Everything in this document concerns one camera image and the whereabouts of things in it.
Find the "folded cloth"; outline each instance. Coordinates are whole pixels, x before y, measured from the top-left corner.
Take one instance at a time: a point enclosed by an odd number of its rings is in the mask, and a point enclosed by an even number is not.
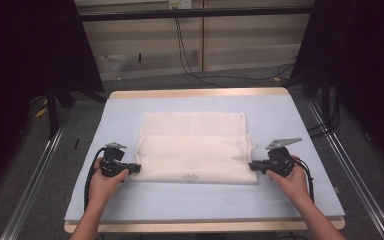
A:
[[[131,180],[254,184],[243,113],[147,113]]]
[[[245,114],[145,113],[140,137],[149,135],[240,137],[246,135]]]

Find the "human hand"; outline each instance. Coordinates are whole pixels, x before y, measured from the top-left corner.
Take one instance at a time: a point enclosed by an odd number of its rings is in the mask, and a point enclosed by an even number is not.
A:
[[[297,156],[291,155],[291,157],[300,161]],[[295,164],[292,172],[287,177],[282,177],[270,170],[266,172],[266,175],[279,185],[283,193],[289,198],[289,200],[291,200],[292,203],[309,198],[306,174],[304,169],[299,167],[297,164]]]
[[[120,182],[122,182],[129,170],[125,169],[114,177],[106,177],[102,174],[99,168],[102,157],[98,158],[95,162],[94,168],[97,169],[92,176],[89,188],[89,202],[106,204],[110,197],[115,193]]]

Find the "wire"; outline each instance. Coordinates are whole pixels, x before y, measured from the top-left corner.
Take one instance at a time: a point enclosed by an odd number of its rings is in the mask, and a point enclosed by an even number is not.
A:
[[[92,165],[90,165],[89,172],[87,174],[86,183],[85,183],[85,191],[84,191],[84,211],[86,211],[87,205],[89,204],[89,188],[90,188],[90,181],[92,180],[93,174],[96,172],[97,169],[94,168],[96,160],[98,159],[99,154],[102,151],[105,151],[107,148],[101,148],[96,153],[95,158],[92,161]]]
[[[179,22],[179,19],[178,19],[178,18],[175,18],[175,21],[176,21],[176,27],[177,27],[177,40],[178,40],[178,43],[179,43],[180,63],[182,64],[182,68],[183,68],[183,70],[184,70],[189,76],[194,77],[195,79],[197,79],[197,80],[200,81],[200,82],[203,82],[203,83],[206,83],[206,84],[210,84],[210,85],[213,85],[213,86],[216,86],[216,87],[225,88],[225,86],[218,85],[218,84],[215,84],[215,83],[211,83],[211,82],[207,82],[207,81],[202,80],[201,77],[198,77],[198,76],[192,71],[192,69],[191,69],[191,67],[190,67],[190,64],[189,64],[188,57],[186,56],[186,50],[185,50],[185,45],[183,44],[182,30],[180,29],[180,22]],[[183,52],[183,55],[185,56],[185,60],[186,60],[186,63],[187,63],[187,66],[188,66],[190,72],[188,72],[188,71],[186,70],[185,65],[183,64],[182,52]]]
[[[292,232],[289,232],[288,236],[282,236],[282,237],[276,238],[276,240],[281,240],[281,239],[293,239],[293,240],[295,240],[295,239],[303,239],[303,240],[309,240],[308,238],[306,238],[304,236],[295,235]]]
[[[302,160],[302,159],[295,159],[292,158],[294,162],[300,166],[302,169],[304,169],[305,174],[307,174],[307,181],[308,181],[308,192],[310,195],[311,200],[314,202],[314,186],[313,186],[313,177],[311,177],[310,168],[308,165]]]
[[[311,132],[314,130],[318,130],[319,128],[327,128],[327,129],[323,130],[322,132],[310,135],[311,138],[331,133],[339,126],[339,122],[341,118],[339,102],[340,102],[340,97],[339,97],[338,91],[335,91],[335,105],[333,107],[332,115],[329,118],[329,123],[318,124],[314,127],[308,128],[307,131]]]
[[[282,64],[280,66],[278,66],[277,68],[277,74],[275,75],[272,75],[272,76],[268,76],[268,77],[263,77],[263,78],[249,78],[249,77],[240,77],[240,76],[227,76],[227,75],[213,75],[213,76],[198,76],[196,75],[196,73],[194,73],[190,67],[190,64],[189,64],[189,61],[188,61],[188,58],[186,56],[186,50],[185,50],[185,45],[183,43],[183,37],[182,37],[182,30],[180,28],[180,22],[179,22],[179,19],[178,18],[175,18],[175,21],[176,21],[176,28],[177,28],[177,38],[178,38],[178,44],[179,44],[179,55],[180,55],[180,62],[182,64],[182,68],[183,70],[191,77],[194,77],[196,78],[197,80],[203,82],[203,83],[207,83],[207,84],[211,84],[213,86],[217,86],[217,87],[222,87],[222,88],[226,88],[225,86],[221,86],[221,85],[218,85],[218,84],[215,84],[215,83],[211,83],[211,82],[207,82],[207,81],[204,81],[203,79],[206,79],[206,78],[232,78],[232,79],[241,79],[241,80],[251,80],[251,81],[263,81],[263,80],[270,80],[270,79],[273,79],[273,78],[276,78],[276,77],[280,77],[281,79],[283,79],[282,77],[282,74],[285,73],[286,71],[288,71],[292,66],[294,66],[295,64],[294,63],[288,63],[288,64]],[[183,52],[183,55],[185,57],[185,60],[186,60],[186,64],[187,64],[187,67],[189,69],[189,71],[186,69],[184,63],[183,63],[183,57],[182,57],[182,52]],[[284,70],[280,71],[280,69],[284,66],[288,66],[286,67]]]

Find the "metal rail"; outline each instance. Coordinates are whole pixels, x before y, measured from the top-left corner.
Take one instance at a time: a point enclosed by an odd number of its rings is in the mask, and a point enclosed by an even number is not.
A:
[[[339,163],[347,174],[348,179],[353,185],[354,190],[366,208],[367,213],[369,214],[380,235],[382,236],[382,239],[384,239],[384,212],[382,208],[379,206],[376,199],[367,188],[336,134],[334,132],[329,132],[326,125],[324,125],[323,116],[319,105],[312,101],[309,101],[309,104],[317,122],[322,126],[323,131],[326,132],[326,139],[329,141],[332,150],[335,152]]]
[[[10,220],[5,227],[4,232],[1,235],[1,240],[12,240],[17,239],[18,234],[24,224],[24,221],[27,218],[27,214],[29,213],[30,207],[33,204],[34,197],[39,190],[40,183],[42,181],[43,176],[45,175],[46,169],[48,168],[49,163],[51,162],[52,156],[55,152],[55,149],[58,146],[59,140],[62,136],[62,132],[64,127],[68,121],[70,109],[66,109],[63,114],[63,119],[61,121],[61,125],[54,135],[54,137],[48,140],[48,143],[45,147],[45,150],[42,154],[42,157],[39,160],[39,163],[30,179],[29,184],[26,187],[26,190],[21,197],[17,208],[13,212]]]

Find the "wrist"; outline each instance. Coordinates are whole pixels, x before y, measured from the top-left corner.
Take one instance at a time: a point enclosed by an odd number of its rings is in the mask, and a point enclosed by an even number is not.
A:
[[[311,200],[309,195],[303,194],[291,199],[291,203],[297,209],[301,209],[303,207],[314,206],[313,200]]]

